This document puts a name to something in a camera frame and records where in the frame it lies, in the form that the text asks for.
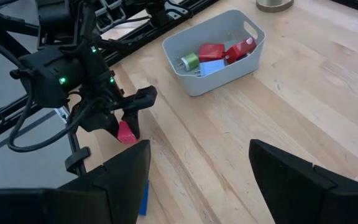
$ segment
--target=wooden table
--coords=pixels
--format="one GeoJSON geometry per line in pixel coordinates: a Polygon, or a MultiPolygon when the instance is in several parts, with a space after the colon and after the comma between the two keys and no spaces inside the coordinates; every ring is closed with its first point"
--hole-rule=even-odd
{"type": "MultiPolygon", "coordinates": [[[[139,23],[111,30],[129,32],[139,23]]],[[[149,210],[138,223],[273,223],[255,182],[248,147],[257,138],[358,180],[358,11],[296,0],[278,14],[254,0],[220,0],[112,69],[128,94],[154,85],[155,105],[139,113],[152,146],[149,210]],[[260,68],[199,97],[188,96],[163,40],[237,8],[265,32],[260,68]]],[[[92,149],[88,170],[128,145],[105,131],[78,131],[92,149]]]]}

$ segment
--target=gray floor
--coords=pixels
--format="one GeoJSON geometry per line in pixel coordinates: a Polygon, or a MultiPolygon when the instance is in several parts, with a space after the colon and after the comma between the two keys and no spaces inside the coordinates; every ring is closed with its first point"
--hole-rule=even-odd
{"type": "MultiPolygon", "coordinates": [[[[35,2],[21,0],[12,3],[0,12],[9,16],[25,19],[27,22],[37,24],[35,2]]],[[[29,51],[36,51],[36,38],[24,35],[13,36],[29,51]]],[[[0,107],[9,104],[25,91],[20,81],[13,80],[9,71],[15,66],[0,55],[0,107]]],[[[31,116],[25,125],[28,125],[50,110],[42,110],[31,116]]],[[[25,146],[43,141],[64,128],[60,118],[55,115],[32,131],[17,139],[17,144],[25,146]]],[[[7,138],[9,132],[0,135],[0,142],[7,138]]],[[[65,171],[64,160],[71,154],[67,137],[62,138],[51,146],[39,151],[19,154],[10,151],[6,146],[0,148],[0,188],[8,187],[58,187],[76,176],[65,171]]]]}

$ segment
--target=green led light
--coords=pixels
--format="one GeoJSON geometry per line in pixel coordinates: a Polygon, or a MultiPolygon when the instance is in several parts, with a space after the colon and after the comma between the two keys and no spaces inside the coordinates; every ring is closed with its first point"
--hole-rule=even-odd
{"type": "Polygon", "coordinates": [[[59,83],[60,84],[63,84],[63,83],[65,83],[67,80],[66,80],[66,78],[59,78],[59,83]]]}

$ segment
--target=wooden tabletop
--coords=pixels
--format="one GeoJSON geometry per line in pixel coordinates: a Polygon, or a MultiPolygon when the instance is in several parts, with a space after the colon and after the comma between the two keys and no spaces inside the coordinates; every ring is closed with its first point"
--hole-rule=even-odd
{"type": "MultiPolygon", "coordinates": [[[[126,24],[104,35],[116,38],[126,24]]],[[[151,141],[149,209],[138,223],[273,223],[252,174],[250,139],[261,139],[358,180],[358,11],[296,0],[277,14],[254,0],[220,0],[115,64],[127,94],[153,85],[155,105],[139,113],[151,141]],[[170,35],[229,9],[266,32],[260,68],[198,97],[177,82],[162,49],[170,35]]],[[[128,145],[105,131],[78,131],[91,170],[128,145]]]]}

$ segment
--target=red object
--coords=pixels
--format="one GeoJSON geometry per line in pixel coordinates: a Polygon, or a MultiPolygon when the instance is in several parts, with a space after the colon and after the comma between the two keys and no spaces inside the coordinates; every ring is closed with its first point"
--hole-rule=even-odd
{"type": "Polygon", "coordinates": [[[243,41],[240,41],[233,45],[227,52],[224,53],[224,59],[228,64],[234,63],[242,56],[251,53],[256,48],[256,42],[254,38],[249,37],[243,41]]]}
{"type": "Polygon", "coordinates": [[[224,44],[203,44],[198,51],[200,62],[209,62],[223,58],[224,44]]]}
{"type": "Polygon", "coordinates": [[[137,141],[135,135],[131,131],[131,128],[125,121],[119,122],[117,139],[122,143],[135,143],[137,141]]]}

